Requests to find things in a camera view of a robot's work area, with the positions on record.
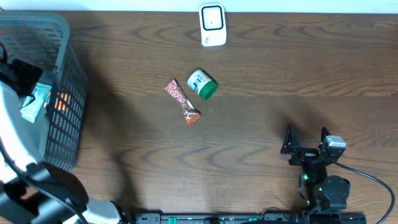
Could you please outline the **teal wet wipes packet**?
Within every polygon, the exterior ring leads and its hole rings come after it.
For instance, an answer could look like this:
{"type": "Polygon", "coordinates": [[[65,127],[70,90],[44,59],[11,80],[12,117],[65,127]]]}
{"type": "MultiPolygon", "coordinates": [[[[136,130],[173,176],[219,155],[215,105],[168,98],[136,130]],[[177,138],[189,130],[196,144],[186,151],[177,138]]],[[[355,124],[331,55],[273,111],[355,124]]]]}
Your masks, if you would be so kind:
{"type": "Polygon", "coordinates": [[[34,123],[40,110],[47,105],[50,100],[52,87],[43,83],[37,83],[32,96],[27,96],[22,104],[21,115],[24,119],[34,123]]]}

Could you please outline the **orange Kleenex tissue pack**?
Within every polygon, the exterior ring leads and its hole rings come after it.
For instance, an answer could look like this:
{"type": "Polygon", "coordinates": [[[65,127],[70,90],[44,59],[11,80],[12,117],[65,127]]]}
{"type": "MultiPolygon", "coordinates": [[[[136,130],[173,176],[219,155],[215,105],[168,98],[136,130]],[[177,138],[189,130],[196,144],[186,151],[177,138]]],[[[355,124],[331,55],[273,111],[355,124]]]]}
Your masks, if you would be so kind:
{"type": "Polygon", "coordinates": [[[55,100],[55,108],[61,112],[68,112],[67,103],[70,102],[70,96],[68,93],[57,93],[57,98],[55,100]]]}

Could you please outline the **red Topps candy bar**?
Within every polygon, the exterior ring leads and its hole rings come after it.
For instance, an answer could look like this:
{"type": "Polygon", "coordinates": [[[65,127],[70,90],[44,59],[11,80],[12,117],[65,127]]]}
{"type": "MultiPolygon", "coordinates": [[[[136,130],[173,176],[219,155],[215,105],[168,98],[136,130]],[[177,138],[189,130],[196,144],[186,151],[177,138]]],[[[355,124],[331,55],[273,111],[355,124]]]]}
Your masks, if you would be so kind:
{"type": "Polygon", "coordinates": [[[188,125],[193,124],[200,117],[200,113],[192,105],[176,79],[170,80],[164,86],[164,90],[181,104],[188,125]]]}

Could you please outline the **green lidded white jar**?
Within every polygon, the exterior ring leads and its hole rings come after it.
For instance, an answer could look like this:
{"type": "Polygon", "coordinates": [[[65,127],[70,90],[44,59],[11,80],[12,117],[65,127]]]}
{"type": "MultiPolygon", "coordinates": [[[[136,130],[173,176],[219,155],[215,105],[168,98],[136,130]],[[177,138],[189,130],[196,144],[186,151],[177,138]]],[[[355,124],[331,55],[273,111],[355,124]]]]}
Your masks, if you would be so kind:
{"type": "Polygon", "coordinates": [[[218,89],[218,84],[202,70],[194,71],[188,78],[187,84],[204,100],[210,99],[218,89]]]}

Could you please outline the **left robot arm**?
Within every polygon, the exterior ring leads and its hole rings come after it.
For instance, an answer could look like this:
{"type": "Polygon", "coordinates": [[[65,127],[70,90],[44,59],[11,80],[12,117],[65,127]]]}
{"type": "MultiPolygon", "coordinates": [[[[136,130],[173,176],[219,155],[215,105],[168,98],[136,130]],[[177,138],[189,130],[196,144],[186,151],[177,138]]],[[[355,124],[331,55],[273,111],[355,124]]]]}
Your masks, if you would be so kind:
{"type": "Polygon", "coordinates": [[[58,71],[1,58],[1,216],[12,223],[134,223],[70,172],[87,96],[76,62],[58,71]]]}

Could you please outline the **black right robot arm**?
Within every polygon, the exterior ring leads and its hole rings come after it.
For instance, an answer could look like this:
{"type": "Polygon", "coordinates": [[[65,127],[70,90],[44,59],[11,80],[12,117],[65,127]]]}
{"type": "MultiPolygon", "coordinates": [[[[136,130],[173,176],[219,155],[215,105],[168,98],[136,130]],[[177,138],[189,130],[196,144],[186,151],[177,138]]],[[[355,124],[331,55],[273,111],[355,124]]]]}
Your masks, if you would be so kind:
{"type": "Polygon", "coordinates": [[[291,166],[300,166],[298,190],[308,207],[316,212],[341,212],[347,208],[350,182],[337,175],[328,175],[326,167],[334,164],[346,150],[340,136],[322,128],[320,144],[302,147],[295,128],[289,125],[280,153],[290,156],[291,166]]]}

